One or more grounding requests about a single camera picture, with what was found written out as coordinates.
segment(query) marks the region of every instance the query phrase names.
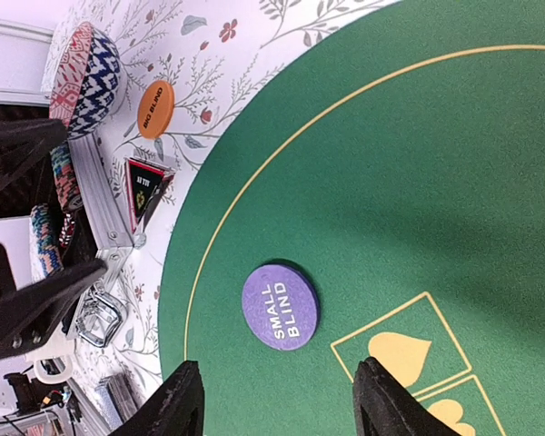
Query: stack of poker chips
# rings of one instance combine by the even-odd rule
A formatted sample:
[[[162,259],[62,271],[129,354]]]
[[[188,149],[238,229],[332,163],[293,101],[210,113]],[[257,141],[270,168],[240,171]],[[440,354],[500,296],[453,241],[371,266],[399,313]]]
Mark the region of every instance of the stack of poker chips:
[[[54,186],[63,212],[70,213],[83,207],[83,200],[74,174],[68,143],[59,145],[51,152],[51,163],[53,165]]]
[[[70,213],[64,215],[63,228],[61,229],[61,234],[58,237],[59,246],[62,249],[66,249],[69,246],[69,243],[73,240],[74,234],[74,218]]]
[[[38,204],[30,212],[38,259],[43,274],[48,277],[63,270],[63,261],[56,243],[56,233],[46,204]]]

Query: floral pattern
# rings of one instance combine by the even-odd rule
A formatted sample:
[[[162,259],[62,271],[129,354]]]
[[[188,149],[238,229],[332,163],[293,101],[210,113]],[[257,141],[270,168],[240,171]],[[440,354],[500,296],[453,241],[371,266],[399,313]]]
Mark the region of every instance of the floral pattern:
[[[124,372],[143,403],[162,382],[157,309],[164,258],[193,178],[251,99],[310,47],[397,0],[75,0],[56,27],[43,90],[52,89],[65,43],[90,21],[116,44],[124,71],[119,102],[97,130],[101,162],[127,214],[124,159],[139,156],[177,172],[158,206],[147,244],[128,259],[112,294],[129,315],[106,349],[77,343],[74,377],[96,403],[101,378]],[[155,80],[173,85],[167,131],[155,141],[136,128],[137,105]]]

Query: card outline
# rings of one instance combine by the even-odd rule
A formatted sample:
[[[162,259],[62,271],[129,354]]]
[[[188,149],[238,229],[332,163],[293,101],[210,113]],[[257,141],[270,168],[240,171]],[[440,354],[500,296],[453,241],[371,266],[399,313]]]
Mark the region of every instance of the card outline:
[[[489,408],[490,414],[492,415],[492,419],[495,421],[495,423],[497,424],[497,427],[499,428],[500,435],[501,436],[507,436],[507,433],[505,432],[505,429],[502,427],[502,424],[500,423],[499,415],[494,410],[494,407],[492,406],[491,399],[489,398],[489,395],[487,394],[487,392],[484,390],[484,387],[482,386],[482,383],[481,383],[481,379],[479,379],[479,377],[476,374],[471,374],[471,375],[469,375],[467,377],[464,377],[462,380],[455,381],[454,383],[451,383],[451,384],[449,384],[447,386],[444,386],[444,387],[438,389],[437,391],[427,393],[423,397],[416,398],[416,401],[417,402],[422,402],[422,401],[429,400],[429,399],[431,399],[431,398],[433,398],[433,397],[435,397],[437,395],[440,395],[442,393],[450,391],[451,389],[454,389],[457,386],[465,384],[465,383],[467,383],[467,382],[469,382],[471,380],[473,380],[475,382],[477,388],[481,392],[482,399],[484,400],[487,407]]]
[[[430,304],[433,307],[434,311],[438,315],[438,318],[442,322],[442,325],[443,325],[444,329],[446,330],[446,333],[448,333],[449,336],[451,337],[452,343],[454,343],[454,346],[456,347],[456,350],[458,351],[459,355],[461,356],[462,360],[464,361],[464,363],[466,365],[466,370],[458,372],[457,374],[454,374],[451,377],[448,377],[448,378],[446,378],[446,379],[444,379],[442,381],[434,383],[432,386],[428,386],[428,387],[426,387],[424,389],[421,389],[421,390],[413,393],[412,395],[414,397],[419,397],[419,396],[425,394],[426,392],[433,391],[433,390],[435,390],[437,388],[440,388],[444,384],[453,382],[456,379],[459,379],[460,377],[462,377],[462,376],[464,376],[464,375],[466,375],[466,374],[468,374],[469,372],[472,371],[471,362],[469,361],[468,357],[466,356],[466,353],[462,349],[461,344],[458,342],[458,339],[456,339],[456,335],[454,334],[454,332],[452,331],[450,325],[446,321],[446,318],[444,318],[444,315],[442,314],[440,308],[438,307],[438,304],[436,304],[436,302],[432,298],[431,294],[426,291],[426,292],[422,292],[422,293],[418,294],[417,296],[415,296],[411,300],[405,302],[401,306],[398,306],[397,308],[393,309],[392,311],[386,313],[385,315],[381,316],[377,320],[374,320],[374,321],[370,322],[369,324],[366,324],[363,327],[357,329],[356,331],[351,332],[351,333],[343,336],[341,339],[338,339],[337,341],[333,341],[331,343],[331,349],[333,351],[333,354],[335,354],[335,357],[337,358],[337,361],[342,366],[343,370],[345,371],[345,374],[347,375],[347,377],[349,378],[349,380],[352,383],[353,383],[353,376],[350,373],[347,366],[345,365],[345,362],[343,361],[343,358],[341,357],[341,355],[337,351],[337,346],[342,344],[342,343],[345,343],[345,342],[349,341],[350,339],[354,338],[355,336],[358,336],[358,335],[370,330],[370,328],[375,327],[376,325],[378,325],[378,324],[380,324],[380,323],[382,323],[382,322],[384,322],[386,320],[389,320],[391,317],[397,315],[398,313],[400,313],[402,311],[405,311],[410,306],[412,306],[413,304],[415,304],[416,302],[419,302],[420,300],[422,300],[424,298],[426,298],[430,302]]]

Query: yellow card suit symbol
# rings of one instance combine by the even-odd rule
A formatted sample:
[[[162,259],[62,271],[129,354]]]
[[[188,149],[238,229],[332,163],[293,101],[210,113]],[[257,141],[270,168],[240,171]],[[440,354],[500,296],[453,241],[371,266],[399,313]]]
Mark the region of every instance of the yellow card suit symbol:
[[[135,199],[137,200],[137,209],[141,209],[145,206],[145,194],[142,191],[137,193]]]
[[[428,408],[428,411],[460,434],[460,436],[476,436],[474,427],[461,422],[464,409],[459,402],[455,400],[440,400],[432,404]]]
[[[420,379],[431,341],[412,338],[405,334],[382,332],[370,339],[370,356],[404,387],[412,386]]]

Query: green felt table surface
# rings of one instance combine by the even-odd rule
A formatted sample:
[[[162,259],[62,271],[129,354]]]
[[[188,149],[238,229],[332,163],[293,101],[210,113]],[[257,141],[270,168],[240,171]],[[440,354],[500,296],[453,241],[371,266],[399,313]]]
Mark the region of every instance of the green felt table surface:
[[[163,374],[199,361],[206,435],[353,435],[350,378],[376,336],[425,407],[461,406],[463,434],[545,435],[545,46],[520,45],[545,45],[545,0],[408,0],[320,43],[231,125],[160,300]],[[487,46],[503,47],[352,96]],[[295,352],[243,318],[244,281],[278,259],[321,305]]]

